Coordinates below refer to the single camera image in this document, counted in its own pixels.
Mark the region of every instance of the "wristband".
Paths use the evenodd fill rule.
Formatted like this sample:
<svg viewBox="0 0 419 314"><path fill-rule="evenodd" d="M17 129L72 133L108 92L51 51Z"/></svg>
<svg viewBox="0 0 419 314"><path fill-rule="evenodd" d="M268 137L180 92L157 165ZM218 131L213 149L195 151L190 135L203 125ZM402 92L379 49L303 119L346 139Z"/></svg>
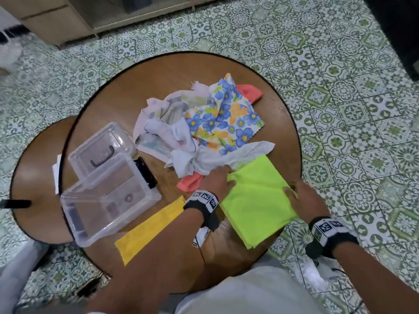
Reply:
<svg viewBox="0 0 419 314"><path fill-rule="evenodd" d="M204 217L204 223L201 227L208 227L215 231L220 225L217 215L213 213L217 206L218 198L215 194L206 190L197 190L186 201L184 209L196 208L201 211Z"/></svg>
<svg viewBox="0 0 419 314"><path fill-rule="evenodd" d="M306 246L306 254L311 259L321 255L334 259L333 249L342 242L359 244L358 239L341 222L331 217L316 217L309 224L314 240Z"/></svg>

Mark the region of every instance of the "cabinet drawer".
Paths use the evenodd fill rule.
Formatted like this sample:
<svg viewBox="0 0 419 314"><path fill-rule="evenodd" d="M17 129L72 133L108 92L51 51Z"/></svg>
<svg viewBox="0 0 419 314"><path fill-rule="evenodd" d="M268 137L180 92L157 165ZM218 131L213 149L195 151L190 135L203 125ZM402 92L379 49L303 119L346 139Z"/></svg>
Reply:
<svg viewBox="0 0 419 314"><path fill-rule="evenodd" d="M17 19L56 9L64 0L0 0L0 5Z"/></svg>
<svg viewBox="0 0 419 314"><path fill-rule="evenodd" d="M69 7L30 17L23 24L40 39L55 45L93 34Z"/></svg>

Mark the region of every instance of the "hand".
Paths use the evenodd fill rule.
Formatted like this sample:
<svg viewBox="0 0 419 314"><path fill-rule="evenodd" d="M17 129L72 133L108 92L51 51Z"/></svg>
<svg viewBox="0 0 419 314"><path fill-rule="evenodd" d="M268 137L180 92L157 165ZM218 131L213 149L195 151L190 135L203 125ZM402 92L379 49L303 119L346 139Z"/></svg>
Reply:
<svg viewBox="0 0 419 314"><path fill-rule="evenodd" d="M284 187L284 192L291 202L292 209L303 221L309 224L315 217L330 217L330 211L324 200L310 185L306 184L302 179L293 183L293 185L298 199L288 187Z"/></svg>
<svg viewBox="0 0 419 314"><path fill-rule="evenodd" d="M234 180L227 182L228 173L232 173L232 169L228 165L213 169L208 176L204 177L199 189L215 194L218 202L221 203L234 185L236 185L236 181Z"/></svg>

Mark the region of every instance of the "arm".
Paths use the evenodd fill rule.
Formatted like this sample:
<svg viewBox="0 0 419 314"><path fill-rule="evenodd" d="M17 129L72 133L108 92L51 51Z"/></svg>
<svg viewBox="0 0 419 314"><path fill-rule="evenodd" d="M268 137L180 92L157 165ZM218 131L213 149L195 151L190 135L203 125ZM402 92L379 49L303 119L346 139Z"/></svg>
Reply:
<svg viewBox="0 0 419 314"><path fill-rule="evenodd" d="M225 166L212 170L200 189L217 195L221 202L235 185L235 181L227 183L229 169ZM87 312L157 313L160 302L170 293L173 273L181 268L182 254L203 222L198 209L183 211L90 301Z"/></svg>
<svg viewBox="0 0 419 314"><path fill-rule="evenodd" d="M309 224L315 217L330 216L317 192L299 180L295 183L298 199L284 188L297 215ZM332 251L372 314L417 313L419 293L411 289L380 264L361 246L343 242Z"/></svg>

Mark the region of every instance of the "white wall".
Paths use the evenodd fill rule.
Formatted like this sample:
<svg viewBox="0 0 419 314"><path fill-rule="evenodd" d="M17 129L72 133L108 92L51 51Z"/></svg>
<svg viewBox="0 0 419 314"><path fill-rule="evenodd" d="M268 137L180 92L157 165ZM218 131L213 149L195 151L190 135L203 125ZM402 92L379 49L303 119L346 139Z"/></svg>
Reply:
<svg viewBox="0 0 419 314"><path fill-rule="evenodd" d="M19 24L20 22L13 15L0 7L0 31Z"/></svg>

